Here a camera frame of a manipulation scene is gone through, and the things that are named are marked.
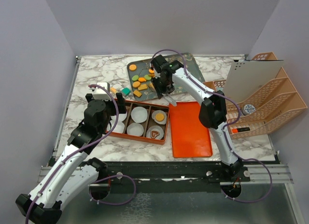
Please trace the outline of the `silver metal tongs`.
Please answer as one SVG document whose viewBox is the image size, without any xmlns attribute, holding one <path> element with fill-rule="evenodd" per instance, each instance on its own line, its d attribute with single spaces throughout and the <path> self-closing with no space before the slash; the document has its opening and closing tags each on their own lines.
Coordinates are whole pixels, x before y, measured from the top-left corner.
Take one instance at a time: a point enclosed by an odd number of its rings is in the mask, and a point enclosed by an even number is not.
<svg viewBox="0 0 309 224">
<path fill-rule="evenodd" d="M 154 89 L 156 91 L 158 99 L 164 99 L 169 104 L 171 104 L 172 106 L 174 106 L 174 107 L 177 106 L 176 100 L 173 99 L 172 96 L 169 94 L 170 91 L 168 90 L 167 87 L 164 87 L 164 86 L 159 85 L 159 84 L 154 84 Z"/>
</svg>

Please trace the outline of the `orange cookie tin box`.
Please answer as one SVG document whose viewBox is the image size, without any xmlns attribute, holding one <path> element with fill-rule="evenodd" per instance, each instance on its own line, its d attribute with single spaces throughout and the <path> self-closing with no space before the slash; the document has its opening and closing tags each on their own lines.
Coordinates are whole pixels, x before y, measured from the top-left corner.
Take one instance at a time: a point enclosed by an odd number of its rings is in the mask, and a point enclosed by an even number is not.
<svg viewBox="0 0 309 224">
<path fill-rule="evenodd" d="M 112 137 L 164 144 L 169 123 L 169 107 L 125 101 L 126 113 L 120 114 Z"/>
</svg>

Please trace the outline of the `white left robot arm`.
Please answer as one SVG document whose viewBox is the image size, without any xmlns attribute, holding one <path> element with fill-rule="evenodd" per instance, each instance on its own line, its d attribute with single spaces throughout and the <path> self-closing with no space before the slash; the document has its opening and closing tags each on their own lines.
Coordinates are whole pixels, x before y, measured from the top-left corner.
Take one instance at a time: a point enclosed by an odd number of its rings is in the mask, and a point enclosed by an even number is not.
<svg viewBox="0 0 309 224">
<path fill-rule="evenodd" d="M 44 179 L 15 203 L 26 223 L 55 224 L 65 206 L 92 182 L 103 182 L 107 165 L 97 158 L 87 159 L 93 149 L 115 129 L 111 117 L 126 112 L 121 93 L 87 94 L 83 120 L 71 132 L 61 156 Z"/>
</svg>

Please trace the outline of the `brown heart chocolate cookie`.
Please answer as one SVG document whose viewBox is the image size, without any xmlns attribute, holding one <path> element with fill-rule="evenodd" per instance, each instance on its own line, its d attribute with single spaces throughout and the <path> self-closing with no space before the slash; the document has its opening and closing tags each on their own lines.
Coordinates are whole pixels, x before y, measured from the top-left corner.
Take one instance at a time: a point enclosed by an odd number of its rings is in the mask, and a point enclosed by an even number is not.
<svg viewBox="0 0 309 224">
<path fill-rule="evenodd" d="M 160 132 L 159 131 L 157 131 L 157 130 L 152 130 L 151 132 L 150 132 L 150 137 L 152 138 L 152 139 L 155 139 L 157 136 L 159 136 L 160 135 Z"/>
</svg>

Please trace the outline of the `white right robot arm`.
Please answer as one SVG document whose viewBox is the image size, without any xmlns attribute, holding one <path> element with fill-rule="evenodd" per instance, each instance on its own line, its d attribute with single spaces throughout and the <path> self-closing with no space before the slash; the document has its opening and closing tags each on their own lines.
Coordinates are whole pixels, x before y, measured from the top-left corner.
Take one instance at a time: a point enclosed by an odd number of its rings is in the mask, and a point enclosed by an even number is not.
<svg viewBox="0 0 309 224">
<path fill-rule="evenodd" d="M 222 91 L 214 91 L 196 79 L 186 69 L 185 58 L 182 62 L 167 60 L 157 53 L 153 55 L 150 66 L 155 71 L 151 82 L 159 99 L 165 99 L 173 106 L 176 101 L 171 97 L 174 85 L 185 89 L 200 105 L 199 121 L 212 134 L 220 153 L 222 176 L 227 181 L 233 181 L 239 176 L 243 160 L 237 156 L 229 135 L 226 115 L 226 100 Z"/>
</svg>

